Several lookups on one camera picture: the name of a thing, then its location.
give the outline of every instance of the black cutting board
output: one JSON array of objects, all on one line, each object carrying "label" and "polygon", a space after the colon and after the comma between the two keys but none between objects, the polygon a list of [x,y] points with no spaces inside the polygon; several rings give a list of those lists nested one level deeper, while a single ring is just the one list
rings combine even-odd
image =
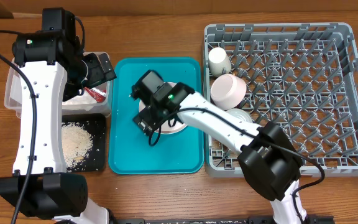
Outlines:
[{"label": "black cutting board", "polygon": [[103,170],[106,160],[106,118],[103,114],[74,114],[62,116],[62,125],[79,123],[92,135],[93,146],[88,157],[79,161],[74,167],[67,167],[67,172],[86,172]]}]

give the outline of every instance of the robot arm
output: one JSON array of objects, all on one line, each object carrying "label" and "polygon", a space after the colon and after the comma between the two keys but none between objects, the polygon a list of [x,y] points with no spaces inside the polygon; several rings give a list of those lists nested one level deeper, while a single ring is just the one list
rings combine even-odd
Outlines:
[{"label": "robot arm", "polygon": [[[108,209],[88,198],[82,175],[66,173],[62,149],[62,102],[116,77],[107,54],[83,55],[75,35],[75,17],[63,8],[44,9],[42,30],[18,34],[12,46],[15,63],[30,81],[35,96],[21,77],[21,136],[12,177],[0,178],[0,195],[27,217],[108,224]],[[37,104],[34,163],[30,175],[32,98]],[[21,205],[24,180],[29,177]]]},{"label": "robot arm", "polygon": [[[295,151],[280,127],[271,122],[261,127],[241,121],[207,102],[201,94],[183,83],[170,87],[157,72],[151,70],[132,87],[131,96],[150,105],[134,118],[136,125],[146,135],[159,128],[168,114],[176,113],[177,120],[211,135],[238,155],[246,181],[261,196],[270,200],[277,224],[301,223],[291,197],[299,185],[301,159],[258,141],[261,138]],[[256,138],[242,134],[202,109],[220,116]],[[302,220],[305,220],[306,211],[302,208],[299,197],[296,204]]]}]

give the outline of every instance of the wood grain surface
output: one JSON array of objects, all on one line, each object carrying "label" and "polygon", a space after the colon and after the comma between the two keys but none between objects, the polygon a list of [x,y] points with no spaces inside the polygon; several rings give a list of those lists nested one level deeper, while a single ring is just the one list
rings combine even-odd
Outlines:
[{"label": "wood grain surface", "polygon": [[[358,12],[213,14],[203,16],[84,17],[86,50],[105,51],[112,64],[128,57],[193,57],[201,64],[204,27],[212,23],[346,22],[358,48]],[[0,29],[35,32],[40,19],[0,20]],[[12,58],[15,37],[0,35],[0,52]],[[8,66],[0,61],[0,177],[10,176],[20,120],[4,107]],[[117,175],[107,166],[85,173],[89,196],[118,218],[241,218],[269,215],[269,202],[242,178],[214,179],[204,168],[188,175]],[[301,178],[301,183],[312,181]],[[302,192],[308,213],[334,215],[336,223],[358,223],[358,177],[328,178]],[[0,223],[13,212],[0,197]],[[20,215],[18,223],[51,223]]]}]

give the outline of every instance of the plastic bin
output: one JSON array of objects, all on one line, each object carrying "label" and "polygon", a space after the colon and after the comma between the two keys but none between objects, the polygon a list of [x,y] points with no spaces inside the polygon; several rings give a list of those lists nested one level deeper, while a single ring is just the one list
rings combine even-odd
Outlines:
[{"label": "plastic bin", "polygon": [[[94,52],[96,55],[103,54],[104,52]],[[102,103],[92,103],[92,104],[83,104],[83,105],[63,105],[62,106],[62,115],[71,115],[71,114],[93,114],[101,113],[105,117],[110,116],[111,114],[111,97],[112,97],[112,82],[109,81],[103,83],[97,88],[100,90],[106,90],[106,99]],[[7,76],[6,87],[5,87],[5,99],[4,105],[7,109],[15,110],[16,116],[21,117],[22,105],[22,91],[19,74],[13,69],[9,68],[9,73]]]},{"label": "plastic bin", "polygon": [[[208,100],[215,79],[208,69],[213,47],[225,49],[231,73],[246,81],[239,108],[255,123],[276,122],[327,176],[358,175],[358,53],[348,24],[208,25],[203,50]],[[211,136],[205,141],[209,175],[243,176],[233,153]],[[305,161],[300,170],[320,175]]]}]

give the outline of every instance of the teal tray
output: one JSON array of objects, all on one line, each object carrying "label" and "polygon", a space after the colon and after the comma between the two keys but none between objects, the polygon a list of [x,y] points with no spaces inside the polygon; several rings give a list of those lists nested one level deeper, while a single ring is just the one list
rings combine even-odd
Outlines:
[{"label": "teal tray", "polygon": [[182,82],[201,92],[201,71],[192,58],[127,58],[115,68],[112,94],[109,165],[117,174],[189,174],[204,162],[204,134],[192,127],[161,134],[156,146],[132,121],[139,99],[129,97],[131,87],[147,71],[157,71],[166,82]]}]

